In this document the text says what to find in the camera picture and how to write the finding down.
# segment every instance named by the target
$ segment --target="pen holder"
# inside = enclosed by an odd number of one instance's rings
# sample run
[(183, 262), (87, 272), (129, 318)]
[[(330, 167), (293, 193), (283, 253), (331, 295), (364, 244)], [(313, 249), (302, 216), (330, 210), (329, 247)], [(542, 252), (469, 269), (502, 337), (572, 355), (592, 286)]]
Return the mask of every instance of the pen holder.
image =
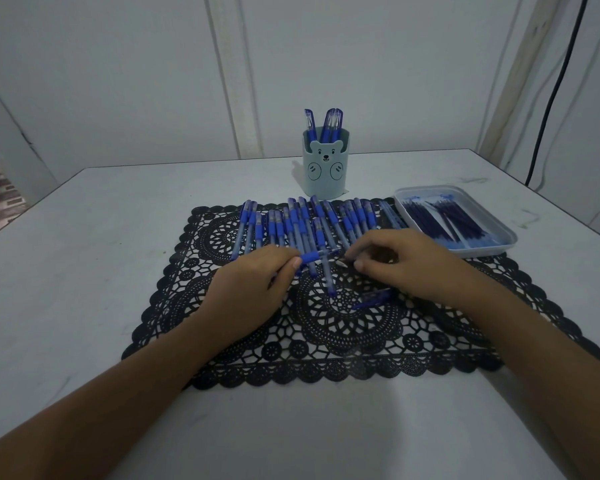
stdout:
[[(318, 139), (322, 127), (315, 129)], [(334, 143), (309, 142), (307, 131), (303, 133), (302, 161), (304, 167), (304, 191), (309, 197), (320, 200), (341, 196), (347, 177), (349, 160), (349, 132), (340, 130), (340, 139)]]

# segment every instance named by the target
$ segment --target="plastic tray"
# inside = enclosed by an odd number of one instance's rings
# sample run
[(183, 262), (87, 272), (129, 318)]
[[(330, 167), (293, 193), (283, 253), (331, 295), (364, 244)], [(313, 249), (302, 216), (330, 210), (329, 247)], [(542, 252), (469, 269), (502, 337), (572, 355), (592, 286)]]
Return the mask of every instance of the plastic tray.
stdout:
[(402, 201), (420, 197), (429, 202), (435, 202), (440, 199), (441, 195), (451, 195), (453, 199), (469, 214), (473, 220), (476, 221), (489, 234), (494, 236), (498, 246), (488, 246), (482, 248), (469, 248), (469, 249), (456, 249), (450, 250), (454, 254), (462, 258), (478, 258), (481, 256), (494, 256), (501, 254), (507, 249), (513, 247), (518, 241), (518, 236), (515, 232), (505, 226), (502, 222), (496, 219), (492, 213), (488, 212), (483, 206), (476, 202), (472, 197), (462, 190), (461, 188), (454, 187), (453, 185), (431, 185), (426, 187), (406, 187), (398, 189), (393, 193), (395, 199), (395, 208), (398, 209), (402, 218), (407, 222), (409, 227), (422, 231), (416, 222), (411, 218), (407, 209), (402, 205)]

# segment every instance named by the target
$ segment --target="black lace placemat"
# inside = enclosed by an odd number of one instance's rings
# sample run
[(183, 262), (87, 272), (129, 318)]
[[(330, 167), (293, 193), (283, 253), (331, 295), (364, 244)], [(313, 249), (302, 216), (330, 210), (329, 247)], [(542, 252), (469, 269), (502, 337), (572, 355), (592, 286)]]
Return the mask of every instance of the black lace placemat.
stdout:
[[(378, 211), (378, 201), (372, 200), (378, 222), (389, 228)], [(258, 210), (281, 210), (283, 206), (259, 205)], [(240, 209), (230, 205), (191, 211), (122, 359), (174, 328), (200, 306), (215, 270), (229, 262)], [(600, 348), (584, 338), (578, 325), (506, 254), (468, 261), (600, 359)], [(338, 290), (338, 297), (332, 299), (326, 293), (321, 266), (316, 268), (318, 279), (305, 270), (268, 322), (216, 356), (190, 384), (198, 389), (216, 384), (236, 387), (243, 382), (261, 386), (270, 380), (286, 384), (298, 378), (312, 383), (323, 377), (331, 381), (348, 376), (368, 379), (374, 374), (392, 378), (400, 372), (419, 376), (425, 371), (446, 374), (453, 367), (472, 372), (477, 367), (496, 371), (502, 366), (488, 340), (461, 312), (404, 294), (376, 308), (352, 310), (360, 293), (386, 286), (332, 260)]]

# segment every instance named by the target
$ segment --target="white table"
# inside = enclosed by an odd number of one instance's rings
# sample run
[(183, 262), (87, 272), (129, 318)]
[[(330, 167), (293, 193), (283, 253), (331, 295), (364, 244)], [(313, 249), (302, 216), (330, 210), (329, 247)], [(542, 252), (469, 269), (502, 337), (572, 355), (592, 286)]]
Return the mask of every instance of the white table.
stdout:
[[(350, 197), (464, 188), (600, 346), (600, 236), (469, 150), (349, 157)], [(301, 194), (300, 159), (80, 172), (0, 231), (0, 435), (120, 360), (189, 211)], [(506, 371), (184, 392), (113, 478), (571, 477)]]

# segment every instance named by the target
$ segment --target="wire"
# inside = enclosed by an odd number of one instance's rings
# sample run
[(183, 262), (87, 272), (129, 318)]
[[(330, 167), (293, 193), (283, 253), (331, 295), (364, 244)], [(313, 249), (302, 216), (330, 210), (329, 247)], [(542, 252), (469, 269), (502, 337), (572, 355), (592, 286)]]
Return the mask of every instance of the wire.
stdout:
[(555, 99), (555, 95), (558, 94), (558, 89), (560, 89), (560, 84), (562, 83), (562, 79), (564, 78), (564, 73), (567, 71), (567, 66), (569, 65), (569, 60), (571, 58), (573, 46), (576, 44), (576, 37), (578, 36), (578, 31), (580, 30), (580, 23), (582, 22), (584, 10), (587, 8), (587, 1), (588, 0), (582, 0), (580, 2), (580, 10), (578, 12), (578, 17), (576, 18), (576, 24), (573, 26), (573, 31), (571, 32), (571, 39), (569, 40), (567, 52), (564, 55), (564, 61), (562, 62), (562, 68), (560, 69), (560, 74), (558, 74), (558, 80), (555, 81), (555, 86), (553, 87), (551, 97), (549, 97), (549, 102), (546, 104), (546, 109), (544, 110), (544, 116), (542, 118), (542, 123), (540, 124), (540, 131), (538, 132), (538, 137), (536, 139), (536, 147), (534, 148), (534, 155), (531, 157), (531, 165), (529, 166), (529, 173), (527, 174), (527, 180), (525, 181), (526, 186), (529, 186), (531, 177), (534, 174), (534, 168), (536, 167), (536, 160), (538, 158), (538, 150), (540, 149), (540, 143), (542, 143), (542, 136), (544, 135), (544, 128), (546, 126), (546, 120), (549, 119), (549, 113), (551, 112), (551, 106), (553, 105), (553, 100)]

